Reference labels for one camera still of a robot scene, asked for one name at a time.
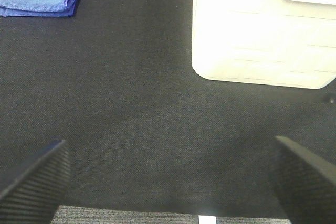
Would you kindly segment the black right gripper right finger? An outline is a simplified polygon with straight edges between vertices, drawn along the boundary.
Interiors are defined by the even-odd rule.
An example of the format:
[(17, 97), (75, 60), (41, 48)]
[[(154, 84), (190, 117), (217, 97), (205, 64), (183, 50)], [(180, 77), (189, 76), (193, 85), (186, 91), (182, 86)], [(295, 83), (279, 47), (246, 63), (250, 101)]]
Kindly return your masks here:
[(291, 223), (335, 223), (335, 165), (284, 136), (275, 136), (268, 164)]

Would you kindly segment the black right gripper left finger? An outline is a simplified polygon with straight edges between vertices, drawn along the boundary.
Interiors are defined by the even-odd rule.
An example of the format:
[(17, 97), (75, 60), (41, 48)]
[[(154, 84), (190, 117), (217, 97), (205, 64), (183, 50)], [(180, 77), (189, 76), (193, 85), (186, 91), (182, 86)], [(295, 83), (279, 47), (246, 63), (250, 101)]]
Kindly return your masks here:
[(70, 154), (56, 140), (1, 174), (1, 223), (51, 223), (70, 182)]

